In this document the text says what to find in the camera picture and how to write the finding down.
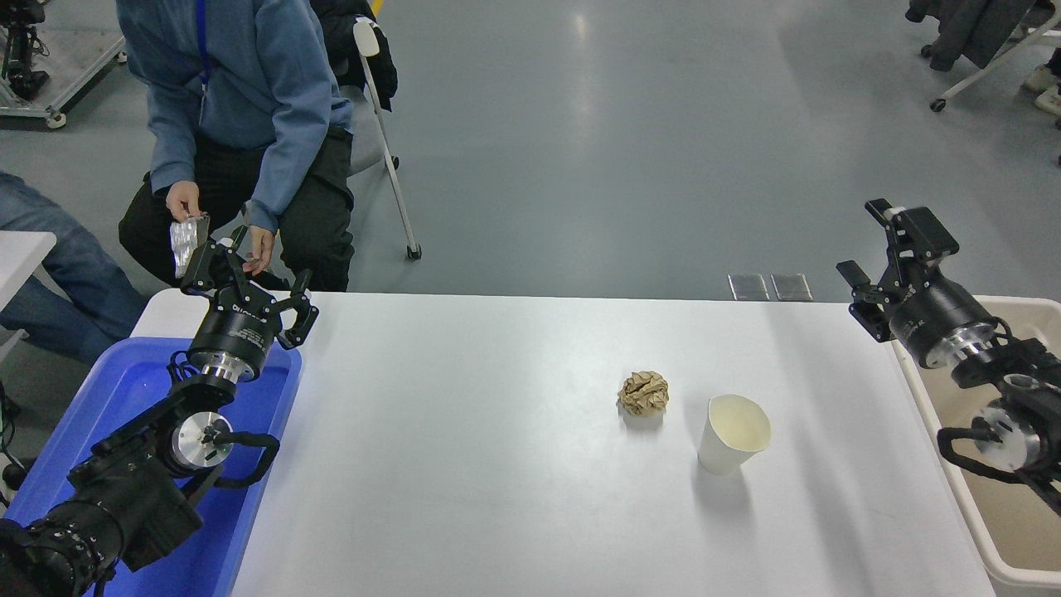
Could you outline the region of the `person's right hand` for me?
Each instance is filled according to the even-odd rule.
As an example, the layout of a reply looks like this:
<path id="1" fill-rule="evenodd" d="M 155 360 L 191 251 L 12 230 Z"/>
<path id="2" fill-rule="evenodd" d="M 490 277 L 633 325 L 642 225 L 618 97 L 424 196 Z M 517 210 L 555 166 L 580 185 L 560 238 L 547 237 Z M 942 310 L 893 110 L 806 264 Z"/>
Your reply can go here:
<path id="1" fill-rule="evenodd" d="M 201 186 L 193 181 L 178 181 L 171 185 L 166 196 L 167 209 L 178 223 L 201 218 Z"/>

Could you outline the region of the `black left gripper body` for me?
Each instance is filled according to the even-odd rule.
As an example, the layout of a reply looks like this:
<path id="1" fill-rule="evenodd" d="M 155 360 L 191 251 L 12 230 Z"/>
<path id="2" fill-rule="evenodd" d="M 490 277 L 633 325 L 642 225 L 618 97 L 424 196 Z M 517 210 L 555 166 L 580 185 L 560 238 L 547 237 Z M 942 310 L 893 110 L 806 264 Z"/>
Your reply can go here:
<path id="1" fill-rule="evenodd" d="M 234 294 L 218 292 L 208 304 L 191 343 L 191 364 L 201 371 L 261 371 L 280 332 L 279 318 L 239 306 Z"/>

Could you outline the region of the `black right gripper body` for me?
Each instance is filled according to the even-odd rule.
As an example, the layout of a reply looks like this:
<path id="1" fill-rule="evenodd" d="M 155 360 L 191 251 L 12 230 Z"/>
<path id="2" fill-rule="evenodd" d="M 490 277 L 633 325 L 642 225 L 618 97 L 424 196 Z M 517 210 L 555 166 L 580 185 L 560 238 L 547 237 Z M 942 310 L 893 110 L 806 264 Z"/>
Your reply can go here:
<path id="1" fill-rule="evenodd" d="M 944 276 L 915 284 L 887 308 L 887 324 L 920 366 L 954 366 L 996 339 L 996 319 Z"/>

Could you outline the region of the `person's left hand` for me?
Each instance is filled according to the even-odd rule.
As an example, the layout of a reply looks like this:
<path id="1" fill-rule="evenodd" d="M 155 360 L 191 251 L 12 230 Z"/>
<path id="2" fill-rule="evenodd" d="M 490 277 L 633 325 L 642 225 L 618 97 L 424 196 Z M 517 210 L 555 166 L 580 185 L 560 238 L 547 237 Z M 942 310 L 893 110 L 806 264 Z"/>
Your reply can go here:
<path id="1" fill-rule="evenodd" d="M 255 277 L 265 273 L 269 267 L 275 245 L 275 233 L 269 231 L 269 228 L 260 226 L 249 226 L 247 227 L 247 231 L 249 231 L 250 238 L 250 252 L 244 262 L 243 271 L 248 276 Z"/>

